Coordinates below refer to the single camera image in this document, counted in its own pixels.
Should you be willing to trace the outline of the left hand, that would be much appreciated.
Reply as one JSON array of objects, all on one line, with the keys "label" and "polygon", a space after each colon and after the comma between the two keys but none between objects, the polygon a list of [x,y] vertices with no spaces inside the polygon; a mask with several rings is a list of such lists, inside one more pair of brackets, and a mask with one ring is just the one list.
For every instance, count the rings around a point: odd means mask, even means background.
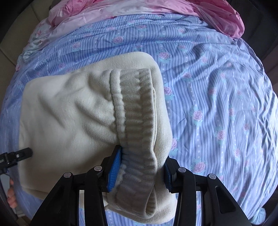
[{"label": "left hand", "polygon": [[10,208],[14,209],[17,207],[17,200],[14,192],[14,181],[12,179],[9,180],[9,189],[7,191],[7,202]]}]

